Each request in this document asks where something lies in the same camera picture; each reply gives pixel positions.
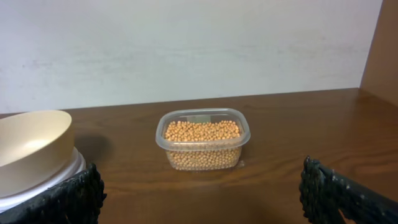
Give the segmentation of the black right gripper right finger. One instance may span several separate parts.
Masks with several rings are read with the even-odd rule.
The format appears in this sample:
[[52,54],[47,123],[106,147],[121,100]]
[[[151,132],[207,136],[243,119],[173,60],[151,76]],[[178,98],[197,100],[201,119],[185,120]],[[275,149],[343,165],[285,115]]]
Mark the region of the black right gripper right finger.
[[397,202],[306,157],[299,184],[303,216],[310,223],[397,224]]

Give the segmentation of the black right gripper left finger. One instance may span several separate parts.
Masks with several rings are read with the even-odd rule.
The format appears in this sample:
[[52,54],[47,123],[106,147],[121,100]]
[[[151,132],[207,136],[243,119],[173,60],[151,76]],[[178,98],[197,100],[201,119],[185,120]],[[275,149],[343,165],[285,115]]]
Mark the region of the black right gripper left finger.
[[1,213],[5,224],[97,224],[107,194],[94,163],[87,169]]

